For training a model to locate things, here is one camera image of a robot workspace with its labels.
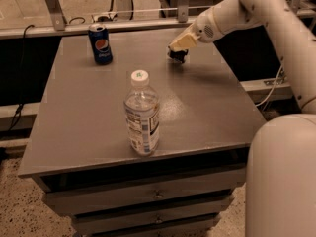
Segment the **blue pepsi can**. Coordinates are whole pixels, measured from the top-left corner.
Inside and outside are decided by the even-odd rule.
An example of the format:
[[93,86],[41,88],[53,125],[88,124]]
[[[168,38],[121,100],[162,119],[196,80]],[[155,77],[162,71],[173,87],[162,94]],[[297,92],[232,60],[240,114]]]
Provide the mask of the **blue pepsi can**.
[[103,23],[92,24],[89,27],[89,39],[95,61],[102,65],[110,63],[113,58],[106,25]]

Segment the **pepsi logo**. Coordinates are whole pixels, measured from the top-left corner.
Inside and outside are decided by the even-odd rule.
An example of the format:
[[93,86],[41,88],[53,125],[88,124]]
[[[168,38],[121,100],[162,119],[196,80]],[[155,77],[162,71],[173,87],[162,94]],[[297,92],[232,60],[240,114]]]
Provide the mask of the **pepsi logo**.
[[95,43],[96,50],[106,52],[108,50],[109,42],[106,39],[99,39]]

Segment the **dresser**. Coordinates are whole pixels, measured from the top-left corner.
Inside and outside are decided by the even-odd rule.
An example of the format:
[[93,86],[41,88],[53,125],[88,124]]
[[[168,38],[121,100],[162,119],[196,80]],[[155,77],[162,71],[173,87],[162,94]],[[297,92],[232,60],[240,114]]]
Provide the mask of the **dresser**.
[[[19,177],[71,217],[78,235],[165,237],[216,225],[245,183],[248,149],[265,123],[213,44],[171,60],[183,29],[110,33],[114,60],[94,62],[88,36],[64,37]],[[160,95],[153,155],[129,145],[122,101],[130,74],[148,71]]]

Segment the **table top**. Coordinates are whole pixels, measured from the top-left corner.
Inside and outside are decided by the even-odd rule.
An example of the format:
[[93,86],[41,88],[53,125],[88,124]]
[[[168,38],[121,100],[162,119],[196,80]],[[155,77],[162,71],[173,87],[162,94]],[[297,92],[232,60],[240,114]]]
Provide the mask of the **table top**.
[[[247,147],[265,123],[213,44],[179,64],[168,43],[183,29],[111,33],[114,60],[94,62],[88,36],[64,37],[19,176],[49,175]],[[123,99],[130,74],[149,72],[161,99],[160,140],[141,157],[131,148]]]

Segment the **bottle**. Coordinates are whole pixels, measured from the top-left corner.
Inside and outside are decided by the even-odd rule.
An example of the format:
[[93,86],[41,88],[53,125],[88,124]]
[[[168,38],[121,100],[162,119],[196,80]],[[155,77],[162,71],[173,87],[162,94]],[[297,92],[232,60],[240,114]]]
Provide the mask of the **bottle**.
[[154,152],[159,140],[159,96],[149,86],[144,70],[131,74],[131,89],[125,100],[125,117],[130,144],[142,156]]

